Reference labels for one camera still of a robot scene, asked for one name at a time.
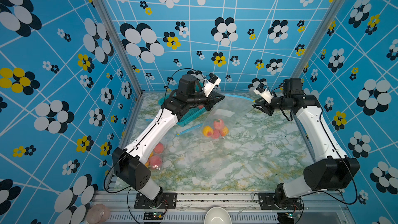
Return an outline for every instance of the blue basket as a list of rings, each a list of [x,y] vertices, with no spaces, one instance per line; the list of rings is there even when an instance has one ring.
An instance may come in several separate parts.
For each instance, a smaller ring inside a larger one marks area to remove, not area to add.
[[[164,97],[160,98],[158,103],[159,105],[162,105],[164,102]],[[189,124],[191,121],[193,121],[194,119],[196,119],[197,117],[201,116],[202,113],[206,112],[206,109],[203,107],[202,109],[199,108],[192,108],[189,110],[189,112],[187,112],[182,118],[181,120],[177,123],[179,126],[184,127],[187,124]]]

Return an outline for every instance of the blue patterned wall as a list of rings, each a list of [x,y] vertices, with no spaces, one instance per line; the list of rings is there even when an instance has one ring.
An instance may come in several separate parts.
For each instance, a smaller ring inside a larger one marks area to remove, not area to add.
[[[78,223],[136,95],[92,0],[0,0],[0,23],[0,223]]]
[[[143,90],[175,89],[191,67],[239,91],[289,78],[333,0],[104,1]]]
[[[358,158],[356,223],[398,220],[398,0],[346,0],[301,76],[348,156]],[[343,193],[354,200],[352,183]]]

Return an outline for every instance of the peach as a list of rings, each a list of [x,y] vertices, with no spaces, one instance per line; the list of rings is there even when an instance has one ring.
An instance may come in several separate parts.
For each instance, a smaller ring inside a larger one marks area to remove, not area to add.
[[[222,130],[220,130],[221,136],[226,136],[229,133],[228,127],[224,127]]]
[[[214,129],[222,130],[225,127],[224,121],[222,119],[216,119],[214,121]]]
[[[153,149],[153,151],[157,154],[160,154],[164,151],[164,146],[162,143],[158,143],[155,148]]]
[[[211,128],[209,126],[205,126],[205,127],[203,127],[202,133],[203,133],[203,135],[205,135],[206,137],[209,138],[213,135],[214,130],[213,130],[213,128]]]
[[[219,130],[214,130],[213,135],[211,136],[212,139],[217,139],[220,137],[220,131]]]
[[[152,157],[149,158],[149,164],[151,165],[151,167],[155,167],[155,168],[159,168],[162,166],[162,158],[159,157],[158,155],[154,155]]]

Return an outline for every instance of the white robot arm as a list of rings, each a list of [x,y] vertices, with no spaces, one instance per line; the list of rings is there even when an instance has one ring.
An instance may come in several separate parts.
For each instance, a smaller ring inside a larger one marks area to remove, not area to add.
[[[116,148],[112,153],[116,176],[146,196],[150,206],[159,206],[163,194],[162,187],[151,179],[151,172],[145,166],[153,149],[190,108],[203,105],[209,111],[224,99],[223,95],[213,91],[221,79],[213,73],[209,77],[202,88],[195,76],[183,75],[178,89],[171,92],[147,128],[125,149]]]
[[[277,97],[268,87],[264,88],[264,84],[260,84],[254,92],[261,98],[256,100],[253,107],[270,116],[276,109],[291,110],[296,114],[309,137],[316,162],[306,167],[301,177],[277,186],[275,203],[280,208],[289,205],[292,199],[314,191],[343,189],[359,170],[357,159],[348,158],[328,128],[317,98],[304,94],[301,80],[286,79],[283,89],[283,96]]]

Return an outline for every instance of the marble tabletop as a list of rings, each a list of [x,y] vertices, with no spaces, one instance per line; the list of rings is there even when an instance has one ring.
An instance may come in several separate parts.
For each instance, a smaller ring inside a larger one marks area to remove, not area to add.
[[[256,97],[249,93],[235,95]],[[158,100],[163,96],[163,93],[144,94],[131,142],[149,125],[146,119],[157,114]],[[268,116],[251,109],[224,139],[213,142],[214,149],[197,152],[197,146],[204,142],[203,135],[198,133],[200,129],[176,134],[203,123],[208,114],[205,112],[185,127],[172,127],[162,139],[166,146],[162,169],[151,171],[153,180],[164,190],[273,191],[279,183],[301,176],[303,169],[312,163],[296,122],[288,122],[281,111]],[[118,178],[114,189],[126,186]]]

